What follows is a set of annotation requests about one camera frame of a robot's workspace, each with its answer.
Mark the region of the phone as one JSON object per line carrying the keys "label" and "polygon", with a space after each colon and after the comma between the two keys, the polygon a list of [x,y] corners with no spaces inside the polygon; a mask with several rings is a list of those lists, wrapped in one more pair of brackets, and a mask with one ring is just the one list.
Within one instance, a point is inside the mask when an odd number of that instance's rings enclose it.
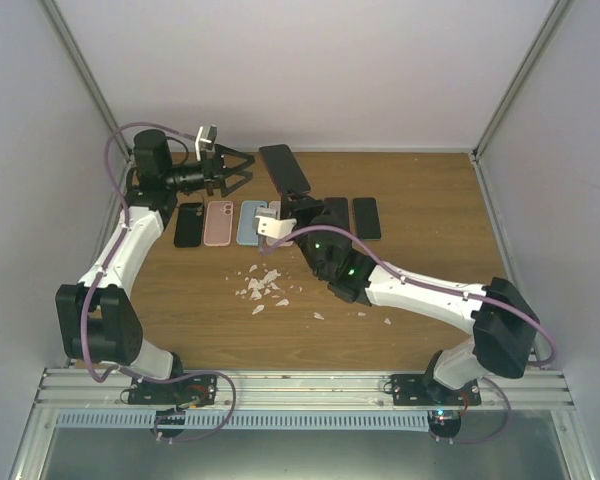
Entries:
{"label": "phone", "polygon": [[361,240],[380,240],[382,232],[376,199],[354,198],[352,208],[357,237]]}
{"label": "phone", "polygon": [[331,218],[331,224],[343,230],[351,231],[349,202],[345,197],[327,197],[325,208]]}

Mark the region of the blue phone case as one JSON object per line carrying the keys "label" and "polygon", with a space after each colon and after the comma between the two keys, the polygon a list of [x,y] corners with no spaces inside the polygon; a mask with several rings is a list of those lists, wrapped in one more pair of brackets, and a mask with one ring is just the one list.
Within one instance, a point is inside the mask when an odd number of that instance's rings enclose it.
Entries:
{"label": "blue phone case", "polygon": [[254,219],[256,211],[260,207],[267,207],[268,204],[262,200],[245,200],[240,206],[238,229],[236,233],[236,242],[240,246],[256,247],[259,243]]}

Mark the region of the pink phone case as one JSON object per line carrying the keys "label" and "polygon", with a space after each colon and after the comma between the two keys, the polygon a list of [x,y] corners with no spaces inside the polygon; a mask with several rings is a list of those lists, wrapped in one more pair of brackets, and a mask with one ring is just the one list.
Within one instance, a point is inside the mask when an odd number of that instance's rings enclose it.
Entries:
{"label": "pink phone case", "polygon": [[233,203],[211,201],[207,206],[203,243],[209,247],[224,247],[231,242]]}

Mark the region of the black phone case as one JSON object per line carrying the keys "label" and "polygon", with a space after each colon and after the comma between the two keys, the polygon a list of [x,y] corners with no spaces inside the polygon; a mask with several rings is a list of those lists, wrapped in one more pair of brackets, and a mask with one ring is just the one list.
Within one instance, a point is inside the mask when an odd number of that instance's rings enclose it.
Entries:
{"label": "black phone case", "polygon": [[204,204],[183,203],[178,208],[174,234],[176,248],[197,248],[202,243]]}

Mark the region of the beige phone case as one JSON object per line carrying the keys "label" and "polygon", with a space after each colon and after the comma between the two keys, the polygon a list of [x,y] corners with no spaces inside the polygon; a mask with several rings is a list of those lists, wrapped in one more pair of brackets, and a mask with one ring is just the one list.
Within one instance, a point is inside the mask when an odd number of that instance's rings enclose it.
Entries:
{"label": "beige phone case", "polygon": [[271,201],[268,203],[268,208],[279,212],[281,210],[281,202],[279,200]]}

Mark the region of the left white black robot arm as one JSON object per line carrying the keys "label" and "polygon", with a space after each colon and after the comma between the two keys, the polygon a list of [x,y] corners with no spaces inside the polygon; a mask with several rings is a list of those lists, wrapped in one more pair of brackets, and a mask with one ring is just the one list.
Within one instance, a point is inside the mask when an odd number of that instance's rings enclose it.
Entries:
{"label": "left white black robot arm", "polygon": [[185,395],[186,380],[177,372],[175,354],[145,339],[131,292],[151,247],[169,224],[178,196],[205,191],[226,197],[252,179],[249,168],[255,158],[219,144],[214,125],[186,134],[134,122],[116,129],[106,141],[107,170],[112,168],[113,142],[128,129],[137,131],[132,156],[138,182],[122,187],[116,178],[110,180],[121,206],[118,223],[80,280],[59,287],[56,311],[66,356],[83,361],[96,382],[118,370],[151,382],[152,393],[173,404]]}

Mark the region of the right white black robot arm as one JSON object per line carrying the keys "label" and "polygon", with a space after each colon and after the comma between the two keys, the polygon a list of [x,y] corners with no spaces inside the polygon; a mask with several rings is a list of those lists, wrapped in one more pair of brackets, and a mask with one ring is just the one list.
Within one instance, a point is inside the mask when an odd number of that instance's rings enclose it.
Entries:
{"label": "right white black robot arm", "polygon": [[453,283],[400,269],[348,232],[323,201],[299,192],[282,196],[280,220],[280,240],[299,247],[312,274],[337,298],[414,312],[467,334],[429,361],[421,385],[431,403],[448,403],[488,374],[523,377],[539,320],[510,281]]}

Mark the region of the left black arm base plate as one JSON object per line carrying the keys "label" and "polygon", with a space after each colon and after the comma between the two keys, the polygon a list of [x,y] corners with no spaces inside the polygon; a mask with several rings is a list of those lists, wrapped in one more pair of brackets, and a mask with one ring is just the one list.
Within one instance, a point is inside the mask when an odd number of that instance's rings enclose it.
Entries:
{"label": "left black arm base plate", "polygon": [[216,375],[200,375],[175,383],[156,383],[133,379],[120,394],[126,405],[163,405],[189,408],[212,405],[215,401]]}

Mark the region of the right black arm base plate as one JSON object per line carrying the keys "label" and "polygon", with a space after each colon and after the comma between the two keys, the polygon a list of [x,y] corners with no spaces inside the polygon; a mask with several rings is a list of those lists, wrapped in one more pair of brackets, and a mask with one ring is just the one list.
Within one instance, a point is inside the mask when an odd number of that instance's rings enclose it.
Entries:
{"label": "right black arm base plate", "polygon": [[382,391],[392,397],[394,406],[464,407],[482,404],[476,381],[452,390],[424,373],[391,374]]}

